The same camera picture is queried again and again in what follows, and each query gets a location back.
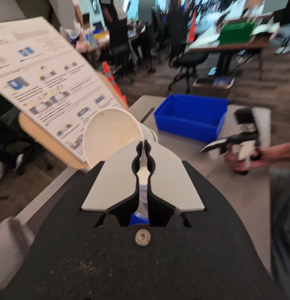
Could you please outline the blue plastic bin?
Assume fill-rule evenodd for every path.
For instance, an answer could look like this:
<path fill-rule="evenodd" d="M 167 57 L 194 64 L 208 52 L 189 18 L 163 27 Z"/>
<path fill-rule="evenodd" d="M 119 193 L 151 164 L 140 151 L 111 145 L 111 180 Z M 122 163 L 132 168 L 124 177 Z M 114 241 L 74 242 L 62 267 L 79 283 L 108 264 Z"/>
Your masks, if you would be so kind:
<path fill-rule="evenodd" d="M 131 215 L 129 226 L 135 226 L 140 224 L 149 224 L 149 220 L 144 215 L 135 212 Z"/>
<path fill-rule="evenodd" d="M 153 115 L 159 131 L 209 144 L 222 130 L 228 105 L 224 98 L 172 93 Z"/>

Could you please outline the cardboard box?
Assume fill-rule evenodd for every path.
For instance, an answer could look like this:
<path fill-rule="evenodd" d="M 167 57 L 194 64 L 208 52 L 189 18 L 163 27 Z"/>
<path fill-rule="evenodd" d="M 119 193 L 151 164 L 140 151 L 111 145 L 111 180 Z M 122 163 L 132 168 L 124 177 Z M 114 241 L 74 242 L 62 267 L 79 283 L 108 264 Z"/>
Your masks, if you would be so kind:
<path fill-rule="evenodd" d="M 227 99 L 234 80 L 234 77 L 198 78 L 192 85 L 192 93 L 195 95 Z"/>

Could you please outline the wooden table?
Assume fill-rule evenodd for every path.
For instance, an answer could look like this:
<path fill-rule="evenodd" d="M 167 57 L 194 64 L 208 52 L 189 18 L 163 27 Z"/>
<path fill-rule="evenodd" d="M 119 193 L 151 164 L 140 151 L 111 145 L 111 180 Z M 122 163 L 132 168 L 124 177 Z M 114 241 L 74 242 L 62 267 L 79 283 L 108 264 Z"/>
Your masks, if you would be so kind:
<path fill-rule="evenodd" d="M 234 54 L 242 50 L 248 50 L 253 52 L 254 55 L 258 55 L 259 62 L 259 80 L 262 80 L 263 75 L 263 60 L 262 60 L 262 51 L 267 48 L 273 38 L 270 37 L 269 34 L 258 35 L 254 37 L 252 41 L 248 43 L 229 43 L 229 44 L 220 44 L 216 47 L 208 46 L 208 47 L 191 47 L 189 46 L 189 52 L 210 52 L 210 53 L 220 53 L 218 58 L 218 62 L 216 65 L 215 76 L 226 76 L 229 73 L 229 67 L 231 64 L 231 60 Z"/>

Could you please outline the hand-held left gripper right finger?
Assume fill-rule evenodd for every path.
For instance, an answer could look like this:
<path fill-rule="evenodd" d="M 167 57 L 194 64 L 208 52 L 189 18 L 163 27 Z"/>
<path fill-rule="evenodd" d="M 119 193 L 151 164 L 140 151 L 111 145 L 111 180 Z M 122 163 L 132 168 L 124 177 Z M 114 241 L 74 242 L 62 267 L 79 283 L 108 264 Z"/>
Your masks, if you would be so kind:
<path fill-rule="evenodd" d="M 173 215 L 205 210 L 182 160 L 166 147 L 145 140 L 149 171 L 147 184 L 148 218 L 151 227 L 165 227 Z"/>

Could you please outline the black office chair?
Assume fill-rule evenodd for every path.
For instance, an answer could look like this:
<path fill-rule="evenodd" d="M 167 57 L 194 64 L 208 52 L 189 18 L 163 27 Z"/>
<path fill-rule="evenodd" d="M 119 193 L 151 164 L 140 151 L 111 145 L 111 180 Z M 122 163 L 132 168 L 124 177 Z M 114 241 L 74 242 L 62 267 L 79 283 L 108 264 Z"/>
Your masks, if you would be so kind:
<path fill-rule="evenodd" d="M 171 90 L 175 83 L 182 79 L 186 79 L 186 93 L 189 94 L 190 78 L 194 77 L 195 79 L 198 79 L 196 67 L 203 64 L 207 60 L 209 54 L 209 52 L 185 52 L 180 56 L 177 56 L 175 59 L 169 60 L 169 67 L 180 69 L 180 73 L 173 78 L 172 82 L 168 86 L 168 91 Z"/>
<path fill-rule="evenodd" d="M 112 60 L 116 67 L 115 81 L 120 77 L 127 76 L 130 83 L 134 83 L 134 76 L 138 70 L 138 58 L 131 50 L 128 38 L 128 25 L 126 20 L 113 23 L 109 28 L 109 45 Z"/>

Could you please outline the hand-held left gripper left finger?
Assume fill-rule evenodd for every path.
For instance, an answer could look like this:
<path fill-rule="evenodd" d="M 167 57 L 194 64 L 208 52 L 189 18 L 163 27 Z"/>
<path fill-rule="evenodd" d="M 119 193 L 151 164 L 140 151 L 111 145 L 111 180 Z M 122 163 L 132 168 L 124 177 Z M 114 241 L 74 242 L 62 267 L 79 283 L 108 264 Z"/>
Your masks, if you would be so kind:
<path fill-rule="evenodd" d="M 114 215 L 127 227 L 139 207 L 140 158 L 142 141 L 133 141 L 109 156 L 95 179 L 81 210 Z"/>

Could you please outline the printed instruction sheet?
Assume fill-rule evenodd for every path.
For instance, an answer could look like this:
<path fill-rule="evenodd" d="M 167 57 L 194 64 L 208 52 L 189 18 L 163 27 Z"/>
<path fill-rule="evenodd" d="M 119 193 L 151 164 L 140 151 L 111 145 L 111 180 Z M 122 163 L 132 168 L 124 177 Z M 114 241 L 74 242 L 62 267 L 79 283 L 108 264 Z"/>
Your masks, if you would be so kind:
<path fill-rule="evenodd" d="M 100 74 L 43 17 L 0 22 L 0 94 L 82 163 L 100 109 L 122 108 Z"/>

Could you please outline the orange traffic cone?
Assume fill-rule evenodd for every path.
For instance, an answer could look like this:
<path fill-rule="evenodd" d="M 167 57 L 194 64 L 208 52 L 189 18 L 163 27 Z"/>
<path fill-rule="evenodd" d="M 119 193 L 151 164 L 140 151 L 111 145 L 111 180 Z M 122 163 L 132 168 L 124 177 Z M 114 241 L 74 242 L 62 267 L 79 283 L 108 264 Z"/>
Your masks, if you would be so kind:
<path fill-rule="evenodd" d="M 124 102 L 125 105 L 127 105 L 127 99 L 126 99 L 126 96 L 123 95 L 121 93 L 121 90 L 120 88 L 118 87 L 116 81 L 114 80 L 114 77 L 112 75 L 112 72 L 109 68 L 109 65 L 106 61 L 104 61 L 102 63 L 102 68 L 103 68 L 103 71 L 104 71 L 104 74 L 105 76 L 107 77 L 107 79 L 109 80 L 109 82 L 111 83 L 111 85 L 113 86 L 114 90 L 117 92 L 117 94 L 121 97 L 122 101 Z"/>
<path fill-rule="evenodd" d="M 189 30 L 188 38 L 187 38 L 187 43 L 193 43 L 196 37 L 196 16 L 197 16 L 197 11 L 195 10 L 193 15 L 192 15 L 192 20 L 191 20 L 191 27 Z"/>

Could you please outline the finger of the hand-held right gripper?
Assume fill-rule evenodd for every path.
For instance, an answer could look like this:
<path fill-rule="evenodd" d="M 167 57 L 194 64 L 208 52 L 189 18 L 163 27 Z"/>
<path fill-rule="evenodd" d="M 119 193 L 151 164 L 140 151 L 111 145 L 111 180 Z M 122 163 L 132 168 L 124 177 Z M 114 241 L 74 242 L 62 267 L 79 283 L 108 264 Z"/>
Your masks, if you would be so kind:
<path fill-rule="evenodd" d="M 206 153 L 215 149 L 219 149 L 219 154 L 224 154 L 227 152 L 227 144 L 228 144 L 229 138 L 223 138 L 220 140 L 216 140 L 214 142 L 211 142 L 210 144 L 206 145 L 200 153 Z"/>

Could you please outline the green plastic bin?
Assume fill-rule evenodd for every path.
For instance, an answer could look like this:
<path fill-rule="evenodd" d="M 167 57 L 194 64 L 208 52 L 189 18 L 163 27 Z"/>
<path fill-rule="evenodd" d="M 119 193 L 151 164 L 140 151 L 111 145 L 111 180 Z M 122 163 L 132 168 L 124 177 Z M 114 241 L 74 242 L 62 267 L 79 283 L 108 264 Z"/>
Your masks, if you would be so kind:
<path fill-rule="evenodd" d="M 221 29 L 219 44 L 247 43 L 251 39 L 251 34 L 256 28 L 256 22 L 227 23 Z"/>

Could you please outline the person's right hand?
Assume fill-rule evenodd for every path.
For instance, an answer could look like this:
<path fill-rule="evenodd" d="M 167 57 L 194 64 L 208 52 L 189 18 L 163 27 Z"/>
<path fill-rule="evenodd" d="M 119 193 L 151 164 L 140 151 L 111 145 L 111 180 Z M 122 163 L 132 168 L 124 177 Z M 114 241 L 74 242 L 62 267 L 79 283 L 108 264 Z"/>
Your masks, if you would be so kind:
<path fill-rule="evenodd" d="M 281 152 L 280 148 L 280 145 L 269 148 L 259 148 L 253 154 L 242 160 L 238 159 L 238 156 L 236 156 L 232 152 L 232 148 L 230 148 L 225 155 L 225 160 L 235 172 L 245 173 L 251 167 L 266 167 L 277 162 Z"/>

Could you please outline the green banded white paper cup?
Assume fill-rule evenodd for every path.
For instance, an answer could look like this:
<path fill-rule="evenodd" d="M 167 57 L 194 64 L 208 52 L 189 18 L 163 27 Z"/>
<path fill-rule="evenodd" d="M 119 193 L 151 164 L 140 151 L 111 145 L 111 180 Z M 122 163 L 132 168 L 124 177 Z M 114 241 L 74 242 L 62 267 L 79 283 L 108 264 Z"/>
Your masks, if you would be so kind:
<path fill-rule="evenodd" d="M 90 168 L 126 145 L 143 143 L 140 162 L 144 157 L 144 141 L 159 142 L 157 134 L 140 123 L 131 113 L 116 107 L 97 111 L 88 122 L 83 134 L 83 151 Z"/>

